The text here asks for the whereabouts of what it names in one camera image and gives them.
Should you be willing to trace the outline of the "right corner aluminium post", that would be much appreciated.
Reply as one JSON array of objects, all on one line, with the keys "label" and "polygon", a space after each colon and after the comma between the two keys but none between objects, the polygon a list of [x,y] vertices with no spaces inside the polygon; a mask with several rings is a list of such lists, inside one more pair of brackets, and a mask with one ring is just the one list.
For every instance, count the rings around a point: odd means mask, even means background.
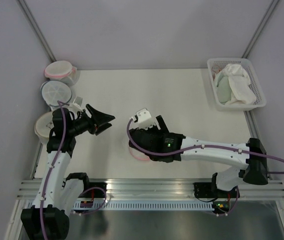
[{"label": "right corner aluminium post", "polygon": [[276,12],[276,9],[278,8],[279,4],[281,3],[281,0],[272,0],[264,13],[261,21],[259,22],[253,36],[251,37],[247,47],[244,50],[244,53],[242,54],[242,58],[247,59],[252,50],[254,49],[256,43],[258,42],[260,36],[262,35],[263,31],[265,30],[267,24],[271,20],[272,16]]}]

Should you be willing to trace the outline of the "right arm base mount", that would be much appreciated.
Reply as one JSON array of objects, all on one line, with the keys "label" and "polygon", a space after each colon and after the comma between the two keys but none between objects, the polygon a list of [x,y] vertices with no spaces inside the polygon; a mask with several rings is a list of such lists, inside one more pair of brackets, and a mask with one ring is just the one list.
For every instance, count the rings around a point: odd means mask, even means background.
[{"label": "right arm base mount", "polygon": [[212,187],[210,182],[195,182],[194,187],[194,197],[200,200],[203,199],[227,199],[236,198],[237,188],[232,188],[231,191],[225,191]]}]

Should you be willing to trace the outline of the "left corner aluminium post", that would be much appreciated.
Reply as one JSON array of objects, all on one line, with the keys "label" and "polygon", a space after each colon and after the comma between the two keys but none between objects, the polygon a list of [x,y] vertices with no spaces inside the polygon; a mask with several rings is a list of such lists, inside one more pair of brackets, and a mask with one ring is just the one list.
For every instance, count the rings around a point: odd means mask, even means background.
[{"label": "left corner aluminium post", "polygon": [[39,41],[41,47],[44,50],[44,53],[46,54],[46,56],[48,57],[48,59],[51,62],[55,62],[56,61],[56,57],[53,53],[53,51],[51,50],[51,47],[49,46],[44,34],[42,33],[30,7],[28,6],[27,2],[25,0],[16,0],[16,3],[18,4],[21,12],[23,13],[26,21],[29,23],[32,31],[34,32],[37,40]]}]

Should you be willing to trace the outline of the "blue-trim round laundry bag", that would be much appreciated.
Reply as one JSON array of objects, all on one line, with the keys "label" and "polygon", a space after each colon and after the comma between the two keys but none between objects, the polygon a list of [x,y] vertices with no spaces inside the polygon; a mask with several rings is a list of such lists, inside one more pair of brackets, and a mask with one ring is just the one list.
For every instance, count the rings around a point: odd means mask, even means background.
[{"label": "blue-trim round laundry bag", "polygon": [[40,92],[51,111],[58,108],[58,101],[69,104],[75,99],[72,89],[58,80],[44,82],[40,87]]}]

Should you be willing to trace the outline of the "aluminium rail front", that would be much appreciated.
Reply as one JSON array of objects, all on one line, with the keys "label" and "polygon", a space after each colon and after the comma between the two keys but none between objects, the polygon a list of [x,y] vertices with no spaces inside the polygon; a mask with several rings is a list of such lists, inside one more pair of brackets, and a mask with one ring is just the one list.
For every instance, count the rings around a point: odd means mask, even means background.
[{"label": "aluminium rail front", "polygon": [[[106,183],[107,194],[114,199],[130,200],[186,200],[194,197],[195,182],[208,182],[207,178],[194,179],[98,179],[91,182]],[[239,185],[241,201],[284,200],[284,185],[270,180],[267,185]]]}]

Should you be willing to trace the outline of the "pink-zip white laundry bag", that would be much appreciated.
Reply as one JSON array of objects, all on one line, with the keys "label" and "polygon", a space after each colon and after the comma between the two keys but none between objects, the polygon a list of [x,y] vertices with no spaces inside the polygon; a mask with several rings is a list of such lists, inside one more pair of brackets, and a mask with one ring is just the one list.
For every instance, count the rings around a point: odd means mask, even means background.
[{"label": "pink-zip white laundry bag", "polygon": [[148,156],[146,156],[144,153],[139,152],[138,150],[132,148],[129,144],[128,144],[128,151],[129,151],[130,155],[138,161],[144,161],[144,162],[150,161],[150,158]]}]

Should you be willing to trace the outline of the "beige-trim round laundry bag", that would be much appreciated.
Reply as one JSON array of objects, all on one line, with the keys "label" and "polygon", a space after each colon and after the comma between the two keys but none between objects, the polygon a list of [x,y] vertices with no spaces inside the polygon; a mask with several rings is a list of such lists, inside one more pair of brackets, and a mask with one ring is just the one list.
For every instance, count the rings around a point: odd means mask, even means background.
[{"label": "beige-trim round laundry bag", "polygon": [[49,111],[42,116],[40,116],[34,125],[34,132],[38,136],[39,141],[43,145],[47,145],[49,141],[49,134],[51,129],[53,128],[53,122],[52,122],[52,112]]}]

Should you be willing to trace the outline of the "corner aluminium post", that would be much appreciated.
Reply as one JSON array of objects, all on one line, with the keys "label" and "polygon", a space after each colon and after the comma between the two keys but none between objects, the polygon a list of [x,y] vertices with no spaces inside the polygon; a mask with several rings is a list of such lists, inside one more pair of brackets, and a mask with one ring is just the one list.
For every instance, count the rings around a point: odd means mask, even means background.
[{"label": "corner aluminium post", "polygon": [[53,51],[51,50],[51,47],[49,46],[44,34],[42,33],[30,7],[28,6],[27,2],[25,0],[16,0],[16,3],[18,4],[21,12],[23,13],[26,21],[29,23],[32,31],[34,32],[37,40],[39,41],[41,47],[44,50],[44,53],[46,54],[46,56],[48,57],[48,59],[51,62],[55,62],[56,61],[56,57],[53,53]]},{"label": "corner aluminium post", "polygon": [[271,20],[272,16],[276,12],[276,9],[278,8],[279,4],[281,3],[281,0],[272,0],[264,13],[261,21],[259,22],[253,36],[251,37],[247,47],[244,50],[244,53],[242,54],[242,58],[247,59],[252,50],[254,49],[256,43],[258,42],[260,36],[262,35],[263,31],[265,30],[267,24]]}]

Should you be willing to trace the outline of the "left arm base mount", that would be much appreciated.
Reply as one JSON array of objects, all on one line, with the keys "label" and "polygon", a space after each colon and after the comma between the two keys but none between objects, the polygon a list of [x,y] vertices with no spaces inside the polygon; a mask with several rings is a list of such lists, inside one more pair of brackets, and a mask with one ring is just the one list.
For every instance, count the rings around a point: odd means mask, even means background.
[{"label": "left arm base mount", "polygon": [[104,193],[102,192],[102,190],[97,189],[97,188],[101,188],[103,189],[105,192],[107,192],[107,183],[105,182],[91,182],[89,184],[88,189],[90,188],[94,188],[90,191],[87,191],[86,193],[82,193],[79,197],[80,198],[104,198]]}]

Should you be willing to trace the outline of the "white bra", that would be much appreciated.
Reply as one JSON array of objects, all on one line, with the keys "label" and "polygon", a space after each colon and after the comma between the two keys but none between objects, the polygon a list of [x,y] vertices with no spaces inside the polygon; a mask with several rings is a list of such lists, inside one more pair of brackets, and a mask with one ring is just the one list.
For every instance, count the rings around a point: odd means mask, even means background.
[{"label": "white bra", "polygon": [[251,80],[248,73],[240,64],[226,65],[223,73],[229,76],[229,84],[232,89],[232,98],[225,105],[251,105],[256,101],[257,98],[250,89]]}]

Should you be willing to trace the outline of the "pale green bra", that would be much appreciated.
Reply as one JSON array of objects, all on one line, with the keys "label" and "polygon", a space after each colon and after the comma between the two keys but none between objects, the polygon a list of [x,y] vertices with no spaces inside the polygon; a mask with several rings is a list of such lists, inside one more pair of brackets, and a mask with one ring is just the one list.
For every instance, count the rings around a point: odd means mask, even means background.
[{"label": "pale green bra", "polygon": [[229,76],[220,71],[214,79],[218,101],[226,104],[232,98],[232,89],[229,84]]}]

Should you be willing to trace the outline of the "white plastic basket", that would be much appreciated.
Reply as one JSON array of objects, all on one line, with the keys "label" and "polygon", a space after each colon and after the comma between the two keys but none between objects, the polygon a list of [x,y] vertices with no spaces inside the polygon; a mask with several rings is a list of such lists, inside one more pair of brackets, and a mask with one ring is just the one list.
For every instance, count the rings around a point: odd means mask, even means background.
[{"label": "white plastic basket", "polygon": [[[221,104],[218,101],[216,87],[214,84],[214,79],[216,74],[223,69],[228,64],[239,64],[241,65],[248,73],[248,76],[251,80],[250,89],[256,96],[256,101],[253,104]],[[250,111],[256,108],[261,108],[266,105],[266,98],[262,91],[260,82],[258,80],[257,74],[252,63],[246,58],[236,58],[236,57],[218,57],[210,58],[207,60],[207,67],[209,70],[210,81],[213,89],[214,101],[216,107],[220,111]]]}]

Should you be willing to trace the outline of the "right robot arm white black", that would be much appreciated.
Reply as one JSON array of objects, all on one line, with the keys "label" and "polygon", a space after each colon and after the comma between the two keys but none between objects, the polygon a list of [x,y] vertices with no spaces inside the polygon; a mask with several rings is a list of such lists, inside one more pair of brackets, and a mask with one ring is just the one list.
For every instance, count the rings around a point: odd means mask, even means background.
[{"label": "right robot arm white black", "polygon": [[127,127],[129,146],[144,153],[154,162],[207,161],[228,165],[229,168],[212,176],[210,192],[220,198],[242,183],[268,184],[266,150],[258,138],[247,143],[229,144],[199,140],[170,132],[159,115],[142,119],[134,116]]}]

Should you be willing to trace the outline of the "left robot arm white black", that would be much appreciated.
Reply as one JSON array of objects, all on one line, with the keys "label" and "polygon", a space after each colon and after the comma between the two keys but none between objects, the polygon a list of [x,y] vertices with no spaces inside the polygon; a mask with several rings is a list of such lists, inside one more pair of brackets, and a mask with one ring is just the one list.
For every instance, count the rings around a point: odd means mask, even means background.
[{"label": "left robot arm white black", "polygon": [[76,145],[85,132],[99,135],[110,128],[115,116],[87,104],[72,113],[65,104],[52,112],[53,127],[46,145],[47,161],[38,193],[31,207],[23,209],[20,219],[31,240],[64,240],[69,232],[69,215],[80,198],[90,195],[89,177],[84,172],[65,176]]}]

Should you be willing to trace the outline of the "pink-trim laundry bag rear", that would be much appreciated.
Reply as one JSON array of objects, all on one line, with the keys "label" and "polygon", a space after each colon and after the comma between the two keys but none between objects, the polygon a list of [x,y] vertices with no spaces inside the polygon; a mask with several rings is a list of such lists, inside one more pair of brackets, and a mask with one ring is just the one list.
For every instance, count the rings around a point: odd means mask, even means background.
[{"label": "pink-trim laundry bag rear", "polygon": [[60,81],[68,86],[73,86],[77,83],[80,72],[70,62],[59,60],[45,68],[44,76],[52,81]]}]

